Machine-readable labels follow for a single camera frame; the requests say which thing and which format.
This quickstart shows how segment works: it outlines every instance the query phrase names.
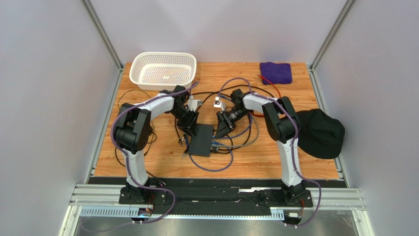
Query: wooden table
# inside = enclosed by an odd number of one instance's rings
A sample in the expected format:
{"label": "wooden table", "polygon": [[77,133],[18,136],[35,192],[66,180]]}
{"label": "wooden table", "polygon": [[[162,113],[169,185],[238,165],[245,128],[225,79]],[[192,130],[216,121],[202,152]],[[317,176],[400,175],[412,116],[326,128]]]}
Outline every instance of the wooden table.
{"label": "wooden table", "polygon": [[[112,122],[118,114],[117,102],[121,96],[132,89],[138,87],[129,80],[129,69],[131,63],[127,63],[116,101],[112,110],[111,119],[105,135],[105,140],[96,165],[95,176],[126,176],[125,167],[120,165],[115,157],[115,147],[112,145],[109,132]],[[293,82],[290,85],[276,85],[282,96],[288,96],[296,111],[310,110],[317,108],[314,90],[309,78],[307,67],[304,63],[291,63]],[[259,63],[233,63],[233,62],[201,62],[198,63],[195,81],[199,81],[193,93],[203,91],[218,91],[225,81],[233,77],[244,77],[248,79],[252,86],[261,87],[268,90],[275,96],[277,91],[271,85],[263,85],[260,74]],[[244,84],[241,80],[232,81],[227,86]],[[240,87],[243,92],[248,91],[246,87]],[[131,104],[147,100],[147,96],[140,91],[130,91],[119,102]],[[230,94],[233,89],[224,93]],[[266,95],[263,91],[255,89],[256,92]],[[157,91],[146,91],[150,96],[155,96]],[[194,98],[204,99],[207,94],[200,94]],[[217,127],[216,112],[213,107],[215,96],[199,110],[198,123],[213,124]],[[281,178],[281,162],[276,143],[269,137],[266,130],[264,118],[255,118],[260,126],[260,136],[258,140],[250,146],[234,150],[234,162],[228,169],[221,172],[207,172],[196,167],[191,160],[186,157],[182,159],[185,147],[178,144],[175,133],[175,118],[171,114],[163,114],[153,120],[157,140],[151,145],[149,153],[146,155],[146,169],[158,177],[196,177],[196,178]],[[240,133],[248,126],[248,119],[243,118],[237,122],[237,129],[231,133]],[[256,135],[256,127],[252,126],[250,140]],[[247,135],[242,135],[234,139],[234,144],[242,144]],[[314,158],[301,149],[299,153],[299,163],[302,174],[307,178],[316,179],[336,179],[338,174],[333,160],[322,160]],[[118,151],[121,162],[122,154]],[[211,154],[211,157],[194,157],[194,160],[201,166],[208,169],[220,169],[230,162],[230,155]]]}

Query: black cap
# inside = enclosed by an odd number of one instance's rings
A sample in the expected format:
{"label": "black cap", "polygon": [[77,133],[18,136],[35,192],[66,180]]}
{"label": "black cap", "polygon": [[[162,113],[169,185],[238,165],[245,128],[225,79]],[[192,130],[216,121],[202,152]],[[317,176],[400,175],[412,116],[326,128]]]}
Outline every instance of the black cap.
{"label": "black cap", "polygon": [[301,121],[298,146],[317,158],[337,158],[345,136],[342,123],[320,109],[300,111],[297,115]]}

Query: gray wall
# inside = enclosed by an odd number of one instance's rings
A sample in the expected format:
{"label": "gray wall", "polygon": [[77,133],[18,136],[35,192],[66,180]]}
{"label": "gray wall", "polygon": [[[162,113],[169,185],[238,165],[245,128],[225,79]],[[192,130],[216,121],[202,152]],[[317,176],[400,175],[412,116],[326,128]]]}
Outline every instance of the gray wall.
{"label": "gray wall", "polygon": [[1,235],[58,234],[116,77],[79,0],[1,1]]}
{"label": "gray wall", "polygon": [[144,51],[198,61],[311,63],[345,0],[92,0],[123,62]]}
{"label": "gray wall", "polygon": [[375,234],[418,235],[419,1],[359,0],[317,70]]}

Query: basket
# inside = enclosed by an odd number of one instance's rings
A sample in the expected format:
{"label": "basket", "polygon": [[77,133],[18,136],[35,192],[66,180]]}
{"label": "basket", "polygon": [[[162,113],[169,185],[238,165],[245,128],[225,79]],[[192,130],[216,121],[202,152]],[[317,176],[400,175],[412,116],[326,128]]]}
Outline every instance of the basket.
{"label": "basket", "polygon": [[195,78],[196,58],[189,53],[146,52],[131,65],[129,79],[143,90],[189,88]]}

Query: purple cloth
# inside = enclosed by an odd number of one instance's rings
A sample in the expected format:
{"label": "purple cloth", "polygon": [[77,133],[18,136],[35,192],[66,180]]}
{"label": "purple cloth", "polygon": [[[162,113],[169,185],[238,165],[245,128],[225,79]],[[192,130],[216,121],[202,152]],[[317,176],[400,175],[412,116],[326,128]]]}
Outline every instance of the purple cloth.
{"label": "purple cloth", "polygon": [[288,63],[276,64],[273,62],[261,63],[261,75],[273,84],[290,84],[293,81],[291,65]]}

